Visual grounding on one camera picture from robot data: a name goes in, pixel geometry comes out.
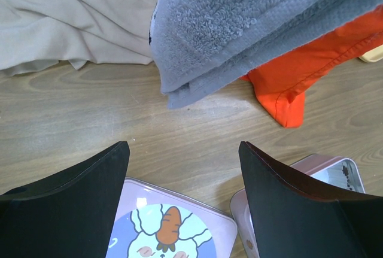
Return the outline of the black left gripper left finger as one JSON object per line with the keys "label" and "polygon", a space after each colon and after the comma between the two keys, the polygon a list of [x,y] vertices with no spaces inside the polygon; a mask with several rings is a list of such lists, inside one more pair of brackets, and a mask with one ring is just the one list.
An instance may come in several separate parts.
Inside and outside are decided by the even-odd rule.
{"label": "black left gripper left finger", "polygon": [[120,141],[1,195],[1,257],[105,257],[129,163]]}

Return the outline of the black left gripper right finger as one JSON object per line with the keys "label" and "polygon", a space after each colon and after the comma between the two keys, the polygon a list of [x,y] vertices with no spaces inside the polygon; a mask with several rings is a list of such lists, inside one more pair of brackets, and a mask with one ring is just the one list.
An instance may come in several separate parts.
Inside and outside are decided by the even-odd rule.
{"label": "black left gripper right finger", "polygon": [[316,180],[241,142],[261,257],[381,257],[382,198]]}

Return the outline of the pink chocolate tin box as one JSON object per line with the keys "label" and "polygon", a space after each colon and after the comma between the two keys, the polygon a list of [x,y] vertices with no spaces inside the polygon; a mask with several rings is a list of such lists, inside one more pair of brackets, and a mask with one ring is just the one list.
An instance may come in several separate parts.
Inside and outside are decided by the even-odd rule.
{"label": "pink chocolate tin box", "polygon": [[[311,154],[290,166],[324,183],[354,192],[365,192],[358,167],[350,158]],[[259,257],[245,189],[233,195],[230,210],[247,257]]]}

